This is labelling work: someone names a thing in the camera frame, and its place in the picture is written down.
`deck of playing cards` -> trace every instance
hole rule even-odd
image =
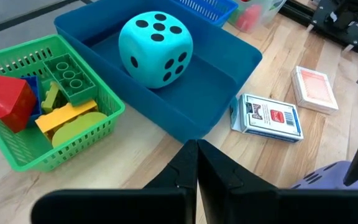
[[[297,66],[291,78],[298,106],[326,114],[338,110],[327,75]]]
[[[288,142],[303,139],[295,105],[248,94],[231,103],[231,128]]]

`green basket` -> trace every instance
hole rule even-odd
[[[60,35],[50,35],[0,50],[0,75],[16,78],[37,75],[43,89],[48,90],[53,77],[43,61],[64,54],[69,54],[95,83],[98,94],[94,100],[99,111],[107,115],[107,118],[56,148],[52,147],[38,127],[26,128],[14,134],[0,120],[0,150],[16,171],[50,171],[56,168],[111,133],[118,116],[125,110],[124,103],[118,96]],[[41,100],[44,100],[45,91],[42,93]]]

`yellow oval piece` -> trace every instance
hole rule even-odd
[[[55,132],[52,138],[52,145],[57,147],[64,142],[67,142],[71,138],[81,134],[83,131],[87,130],[105,118],[107,118],[107,116],[100,112],[89,112],[79,116],[77,119],[65,124]]]

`red triangular block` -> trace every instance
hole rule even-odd
[[[25,80],[0,76],[0,119],[14,133],[25,129],[35,102]]]

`blue basket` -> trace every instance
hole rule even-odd
[[[183,5],[189,11],[222,27],[238,5],[232,0],[171,0]]]
[[[181,77],[157,90],[128,75],[118,49],[123,25],[148,11],[181,20],[194,43]],[[253,46],[173,1],[101,0],[59,16],[55,25],[122,100],[181,142],[202,138],[212,129],[262,59]]]

